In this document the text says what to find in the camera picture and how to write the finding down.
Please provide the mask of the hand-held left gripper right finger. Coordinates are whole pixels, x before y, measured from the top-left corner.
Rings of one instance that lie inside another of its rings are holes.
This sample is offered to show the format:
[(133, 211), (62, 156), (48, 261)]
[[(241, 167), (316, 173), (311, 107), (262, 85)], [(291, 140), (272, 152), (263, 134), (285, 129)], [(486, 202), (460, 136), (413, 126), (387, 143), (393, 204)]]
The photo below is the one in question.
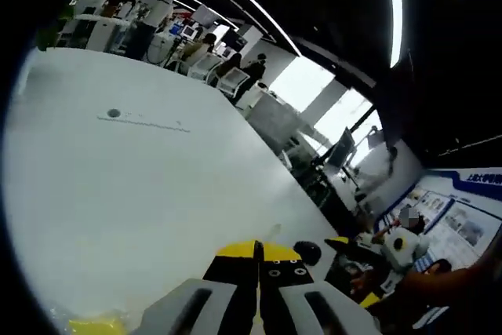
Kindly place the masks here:
[(261, 244), (260, 317), (266, 334), (378, 334), (370, 313), (324, 280), (315, 281), (300, 254)]

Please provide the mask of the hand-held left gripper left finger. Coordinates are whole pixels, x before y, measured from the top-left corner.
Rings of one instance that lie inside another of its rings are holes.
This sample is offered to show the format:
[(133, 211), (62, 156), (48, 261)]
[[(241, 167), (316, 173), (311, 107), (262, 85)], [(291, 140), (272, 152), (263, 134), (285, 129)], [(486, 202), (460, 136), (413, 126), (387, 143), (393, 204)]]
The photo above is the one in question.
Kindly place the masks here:
[(140, 334), (248, 334), (256, 314), (259, 242), (223, 247), (200, 279), (145, 309)]

